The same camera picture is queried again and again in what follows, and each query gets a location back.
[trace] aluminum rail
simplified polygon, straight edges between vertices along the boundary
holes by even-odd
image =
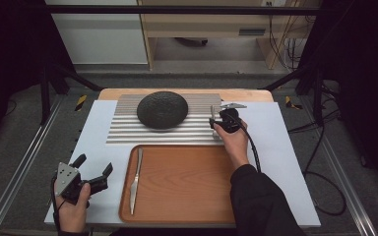
[[[299,97],[304,108],[312,120],[313,115],[310,110],[312,110],[312,105],[309,99],[306,99],[302,96]],[[318,137],[321,136],[321,133],[318,129],[315,130],[315,133]],[[336,153],[333,150],[333,147],[330,144],[330,141],[326,136],[322,137],[322,144],[320,148],[323,149],[323,152],[326,154],[326,159],[328,164],[333,172],[334,177],[336,178],[340,189],[345,194],[346,204],[349,212],[351,213],[352,218],[354,219],[355,226],[357,226],[358,231],[362,236],[377,236],[377,232],[368,216],[366,210],[360,198],[358,197],[357,192],[351,184],[351,181],[348,179],[345,170],[340,164],[339,159],[336,156]]]
[[[177,15],[272,15],[320,16],[340,14],[341,9],[240,6],[121,6],[121,5],[25,5],[25,11],[52,14],[177,14]]]
[[[30,167],[32,166],[35,157],[41,148],[42,143],[45,140],[45,137],[50,130],[50,127],[57,116],[59,108],[64,100],[62,95],[57,95],[56,99],[51,107],[50,117],[48,118],[47,122],[40,126],[38,131],[35,134],[26,154],[24,155],[23,159],[21,160],[20,165],[18,166],[17,170],[15,171],[11,181],[7,185],[2,197],[0,199],[0,225],[10,208],[12,202],[14,201],[15,197],[17,196],[18,191],[21,188],[21,185],[26,178]]]

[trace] person's left hand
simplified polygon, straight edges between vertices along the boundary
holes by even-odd
[[[59,207],[60,230],[69,233],[82,233],[85,230],[87,203],[91,195],[91,185],[86,183],[81,190],[78,202],[72,205],[58,196],[56,204]]]

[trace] black sleeve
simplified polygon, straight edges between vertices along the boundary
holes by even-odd
[[[290,211],[284,192],[267,175],[246,164],[234,171],[231,185],[238,235],[305,235]]]
[[[83,232],[83,233],[68,233],[64,231],[58,231],[58,236],[89,236],[89,232]]]

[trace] white cabinet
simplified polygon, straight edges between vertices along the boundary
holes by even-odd
[[[132,0],[46,0],[47,5],[137,5]],[[73,64],[148,64],[139,15],[53,14]]]

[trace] white table surface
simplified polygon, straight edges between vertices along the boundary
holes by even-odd
[[[108,177],[108,189],[92,195],[90,199],[91,206],[88,208],[87,223],[122,227],[138,226],[124,223],[118,216],[129,154],[131,149],[138,144],[116,147],[105,144],[116,102],[116,100],[94,102],[69,163],[84,153],[88,159],[79,170],[82,178],[87,180],[100,176],[109,162],[113,166],[113,171]],[[283,190],[298,225],[301,227],[321,226],[278,104],[244,101],[226,101],[222,104],[232,102],[247,105],[247,108],[237,110],[240,117],[248,124],[248,131],[258,151],[262,171]],[[255,166],[250,145],[248,151],[250,163]],[[52,213],[53,208],[50,206],[44,219],[45,223],[54,223]]]

